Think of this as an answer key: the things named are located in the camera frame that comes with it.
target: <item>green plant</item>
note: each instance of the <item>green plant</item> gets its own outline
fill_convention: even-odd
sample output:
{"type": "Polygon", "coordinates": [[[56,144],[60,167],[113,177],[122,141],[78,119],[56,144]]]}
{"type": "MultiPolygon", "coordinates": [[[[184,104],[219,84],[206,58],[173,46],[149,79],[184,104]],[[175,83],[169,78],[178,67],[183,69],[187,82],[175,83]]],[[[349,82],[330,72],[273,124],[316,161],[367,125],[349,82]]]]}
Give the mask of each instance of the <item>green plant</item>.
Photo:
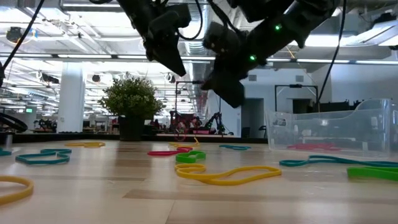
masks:
{"type": "Polygon", "coordinates": [[[131,77],[113,80],[113,86],[103,90],[107,97],[98,102],[116,116],[148,119],[162,110],[162,102],[155,98],[155,88],[150,80],[131,77]]]}

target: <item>black plant pot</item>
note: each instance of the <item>black plant pot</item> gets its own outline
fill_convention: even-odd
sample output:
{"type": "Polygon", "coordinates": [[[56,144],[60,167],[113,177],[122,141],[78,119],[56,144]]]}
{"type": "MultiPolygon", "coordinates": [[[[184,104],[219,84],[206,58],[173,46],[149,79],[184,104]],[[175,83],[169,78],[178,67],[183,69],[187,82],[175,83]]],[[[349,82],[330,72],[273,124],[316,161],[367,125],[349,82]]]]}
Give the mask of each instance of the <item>black plant pot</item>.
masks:
{"type": "Polygon", "coordinates": [[[141,141],[144,123],[143,118],[119,117],[120,141],[141,141]]]}

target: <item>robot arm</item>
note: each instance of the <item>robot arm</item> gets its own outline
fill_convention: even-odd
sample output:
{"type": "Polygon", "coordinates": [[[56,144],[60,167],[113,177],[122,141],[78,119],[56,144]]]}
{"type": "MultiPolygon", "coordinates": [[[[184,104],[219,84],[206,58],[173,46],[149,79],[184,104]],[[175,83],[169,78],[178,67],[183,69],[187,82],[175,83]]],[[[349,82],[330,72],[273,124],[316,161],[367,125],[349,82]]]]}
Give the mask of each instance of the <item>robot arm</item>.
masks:
{"type": "Polygon", "coordinates": [[[340,0],[229,0],[240,7],[249,22],[263,21],[249,33],[236,32],[212,23],[203,45],[216,52],[213,71],[203,90],[214,90],[233,108],[244,102],[244,87],[239,82],[248,71],[265,65],[266,59],[292,41],[300,48],[311,31],[331,17],[340,0]]]}
{"type": "MultiPolygon", "coordinates": [[[[90,1],[103,4],[112,0],[90,1]]],[[[177,44],[178,28],[188,26],[191,21],[188,5],[166,6],[168,0],[117,1],[143,38],[148,60],[156,60],[184,76],[177,44]]],[[[294,40],[303,48],[311,31],[330,18],[340,3],[340,0],[227,0],[232,8],[242,10],[248,22],[262,21],[252,31],[242,32],[233,27],[213,0],[207,1],[223,25],[212,22],[205,34],[203,46],[216,53],[216,60],[201,88],[214,90],[233,108],[244,102],[244,87],[239,81],[248,76],[248,71],[265,65],[268,57],[294,40]]]]}

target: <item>blue rubber band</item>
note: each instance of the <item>blue rubber band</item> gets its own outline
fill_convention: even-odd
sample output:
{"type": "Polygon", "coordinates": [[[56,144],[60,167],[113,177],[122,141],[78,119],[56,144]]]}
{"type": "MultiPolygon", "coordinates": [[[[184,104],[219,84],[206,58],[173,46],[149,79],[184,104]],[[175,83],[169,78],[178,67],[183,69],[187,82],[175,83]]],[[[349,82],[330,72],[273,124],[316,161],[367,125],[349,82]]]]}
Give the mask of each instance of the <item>blue rubber band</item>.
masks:
{"type": "Polygon", "coordinates": [[[389,161],[356,161],[352,159],[344,159],[334,156],[309,156],[308,160],[283,160],[279,161],[279,165],[287,166],[287,167],[298,167],[304,166],[307,164],[315,164],[315,163],[337,163],[337,164],[359,164],[364,166],[371,167],[398,167],[398,162],[389,162],[389,161]]]}
{"type": "Polygon", "coordinates": [[[16,161],[23,162],[28,165],[52,165],[59,163],[69,162],[69,153],[72,153],[70,149],[42,149],[39,154],[25,154],[15,157],[16,161]],[[45,157],[45,156],[57,156],[59,159],[54,160],[30,160],[30,158],[45,157]]]}
{"type": "Polygon", "coordinates": [[[245,151],[248,149],[251,149],[250,146],[230,146],[230,145],[220,145],[219,147],[224,147],[226,149],[233,149],[233,150],[240,150],[240,151],[245,151]]]}
{"type": "Polygon", "coordinates": [[[0,147],[0,156],[10,156],[12,152],[10,151],[3,151],[3,149],[0,147]]]}

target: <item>plastic container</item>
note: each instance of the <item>plastic container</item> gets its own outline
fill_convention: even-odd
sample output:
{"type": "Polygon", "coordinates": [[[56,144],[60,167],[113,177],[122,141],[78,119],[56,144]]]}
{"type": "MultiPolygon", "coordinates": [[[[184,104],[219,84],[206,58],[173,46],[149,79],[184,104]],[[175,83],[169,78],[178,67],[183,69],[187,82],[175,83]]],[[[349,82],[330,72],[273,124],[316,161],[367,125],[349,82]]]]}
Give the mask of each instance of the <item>plastic container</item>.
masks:
{"type": "Polygon", "coordinates": [[[389,157],[398,143],[398,107],[391,100],[362,102],[354,111],[266,113],[269,147],[361,157],[389,157]]]}

